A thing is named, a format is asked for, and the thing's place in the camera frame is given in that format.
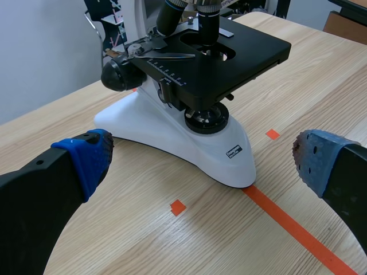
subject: coarse focus knob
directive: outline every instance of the coarse focus knob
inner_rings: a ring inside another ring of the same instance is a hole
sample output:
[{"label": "coarse focus knob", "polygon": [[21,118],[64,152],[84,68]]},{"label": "coarse focus knob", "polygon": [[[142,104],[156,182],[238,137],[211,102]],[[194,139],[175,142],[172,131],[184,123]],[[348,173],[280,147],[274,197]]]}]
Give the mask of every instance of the coarse focus knob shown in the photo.
[{"label": "coarse focus knob", "polygon": [[147,80],[147,75],[133,63],[116,57],[105,64],[102,70],[103,85],[117,92],[131,90],[141,86]]}]

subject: microscope stage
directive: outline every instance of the microscope stage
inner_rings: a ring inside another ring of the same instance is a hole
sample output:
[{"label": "microscope stage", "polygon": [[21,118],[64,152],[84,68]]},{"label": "microscope stage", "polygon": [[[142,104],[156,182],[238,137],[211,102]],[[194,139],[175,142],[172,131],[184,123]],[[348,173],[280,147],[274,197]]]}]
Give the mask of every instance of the microscope stage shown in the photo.
[{"label": "microscope stage", "polygon": [[[221,18],[220,27],[232,32],[220,35],[218,43],[205,48],[198,33],[185,30],[165,38],[167,47],[160,53],[195,54],[187,60],[148,60],[134,58],[132,63],[157,82],[167,82],[173,95],[193,110],[209,109],[231,92],[288,59],[291,44],[237,22]],[[213,48],[227,60],[204,54]]]}]

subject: orange tape line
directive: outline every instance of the orange tape line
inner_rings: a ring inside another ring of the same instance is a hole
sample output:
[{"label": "orange tape line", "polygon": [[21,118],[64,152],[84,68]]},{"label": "orange tape line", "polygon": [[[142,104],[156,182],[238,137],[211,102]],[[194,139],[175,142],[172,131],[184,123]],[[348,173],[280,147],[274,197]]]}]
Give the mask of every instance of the orange tape line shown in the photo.
[{"label": "orange tape line", "polygon": [[178,199],[171,204],[171,212],[177,217],[180,215],[184,210],[186,209],[186,206],[180,202]]},{"label": "orange tape line", "polygon": [[280,134],[278,134],[275,130],[270,129],[270,131],[268,131],[266,133],[266,135],[271,138],[272,140],[276,140],[278,137],[280,137]]},{"label": "orange tape line", "polygon": [[325,245],[319,242],[255,186],[250,186],[242,190],[331,272],[336,275],[357,275],[353,269],[340,260]]}]

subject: wooden table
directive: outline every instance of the wooden table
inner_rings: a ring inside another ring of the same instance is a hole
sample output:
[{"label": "wooden table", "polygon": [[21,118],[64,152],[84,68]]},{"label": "wooden table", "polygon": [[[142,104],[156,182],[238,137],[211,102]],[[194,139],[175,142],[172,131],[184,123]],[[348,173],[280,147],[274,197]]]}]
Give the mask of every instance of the wooden table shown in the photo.
[{"label": "wooden table", "polygon": [[[367,47],[263,13],[238,21],[292,43],[288,61],[224,102],[251,140],[255,185],[364,274],[359,244],[299,179],[291,149],[312,128],[367,145]],[[0,173],[93,128],[99,111],[129,93],[97,82],[1,126]],[[268,138],[270,129],[280,137]],[[177,217],[170,211],[176,199],[187,207]],[[105,181],[66,226],[45,274],[331,273],[241,190],[174,156],[116,140]]]}]

